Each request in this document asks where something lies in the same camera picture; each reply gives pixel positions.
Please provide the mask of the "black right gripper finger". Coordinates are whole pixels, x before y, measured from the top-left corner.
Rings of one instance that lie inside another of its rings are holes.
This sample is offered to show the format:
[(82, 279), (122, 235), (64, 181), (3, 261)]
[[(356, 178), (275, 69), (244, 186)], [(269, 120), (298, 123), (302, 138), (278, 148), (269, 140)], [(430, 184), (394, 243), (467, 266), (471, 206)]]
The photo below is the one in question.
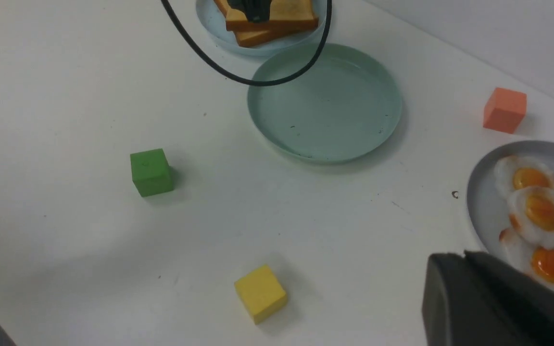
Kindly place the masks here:
[(554, 346), (554, 292), (485, 252), (428, 257), (429, 346)]

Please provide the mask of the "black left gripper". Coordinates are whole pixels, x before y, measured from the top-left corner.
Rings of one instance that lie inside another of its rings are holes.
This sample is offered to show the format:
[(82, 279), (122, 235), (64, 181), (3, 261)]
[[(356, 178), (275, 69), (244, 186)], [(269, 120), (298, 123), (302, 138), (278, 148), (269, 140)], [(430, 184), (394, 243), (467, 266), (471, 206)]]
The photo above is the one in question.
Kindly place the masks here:
[(229, 0), (229, 22), (270, 22), (275, 17), (271, 11), (272, 0)]

